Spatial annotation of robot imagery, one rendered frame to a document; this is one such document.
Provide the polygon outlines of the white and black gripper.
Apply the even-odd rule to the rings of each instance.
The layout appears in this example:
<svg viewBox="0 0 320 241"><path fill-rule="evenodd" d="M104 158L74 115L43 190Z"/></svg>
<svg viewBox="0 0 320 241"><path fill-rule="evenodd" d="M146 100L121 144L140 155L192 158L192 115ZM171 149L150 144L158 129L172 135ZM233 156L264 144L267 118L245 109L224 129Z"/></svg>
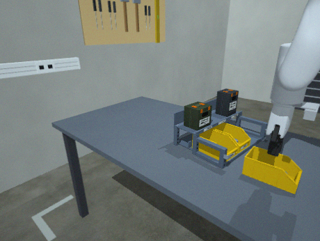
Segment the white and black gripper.
<svg viewBox="0 0 320 241"><path fill-rule="evenodd" d="M271 134L267 153L278 156L282 150L284 136L291 124L294 108L292 105L280 104L271 100L273 104L269 122L266 129L266 135Z"/></svg>

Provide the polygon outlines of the yellow open-front bin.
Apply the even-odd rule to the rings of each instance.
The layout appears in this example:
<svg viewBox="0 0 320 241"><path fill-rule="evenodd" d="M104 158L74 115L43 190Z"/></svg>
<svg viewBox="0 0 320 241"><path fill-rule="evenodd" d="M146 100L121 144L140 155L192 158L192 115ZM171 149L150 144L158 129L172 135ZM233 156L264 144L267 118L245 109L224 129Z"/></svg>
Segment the yellow open-front bin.
<svg viewBox="0 0 320 241"><path fill-rule="evenodd" d="M253 146L245 156L242 174L295 194L302 170L290 157L267 151Z"/></svg>
<svg viewBox="0 0 320 241"><path fill-rule="evenodd" d="M241 127L237 127L234 125L230 125L228 123L221 123L216 127L213 127L212 130L216 130L223 134L227 134L231 137L231 139L238 146L238 153L240 153L243 149L247 148L249 145L249 136L244 132ZM238 139L238 143L235 141Z"/></svg>
<svg viewBox="0 0 320 241"><path fill-rule="evenodd" d="M237 153L237 145L227 134L223 134L216 130L209 129L201 133L199 137L217 143L220 146L226 147L227 155L231 154L231 158L234 157ZM209 146L199 143L198 151L219 160L220 151L210 148Z"/></svg>

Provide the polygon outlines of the olive green case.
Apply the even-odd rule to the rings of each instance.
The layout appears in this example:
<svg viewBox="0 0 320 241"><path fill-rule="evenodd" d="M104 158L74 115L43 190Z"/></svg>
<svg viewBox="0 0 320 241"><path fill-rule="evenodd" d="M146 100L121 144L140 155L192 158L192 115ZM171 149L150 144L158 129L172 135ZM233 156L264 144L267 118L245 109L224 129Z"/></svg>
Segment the olive green case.
<svg viewBox="0 0 320 241"><path fill-rule="evenodd" d="M212 105L202 102L184 106L184 126L198 131L211 125L211 109Z"/></svg>

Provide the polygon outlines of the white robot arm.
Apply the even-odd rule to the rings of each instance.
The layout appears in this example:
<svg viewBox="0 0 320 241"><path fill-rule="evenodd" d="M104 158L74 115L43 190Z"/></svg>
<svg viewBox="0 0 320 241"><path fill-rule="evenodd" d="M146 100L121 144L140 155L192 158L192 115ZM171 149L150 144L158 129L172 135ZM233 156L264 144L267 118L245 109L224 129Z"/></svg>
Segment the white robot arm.
<svg viewBox="0 0 320 241"><path fill-rule="evenodd" d="M303 119L314 121L320 104L303 100L319 71L320 0L308 0L294 39L280 46L270 99L304 108Z"/></svg>

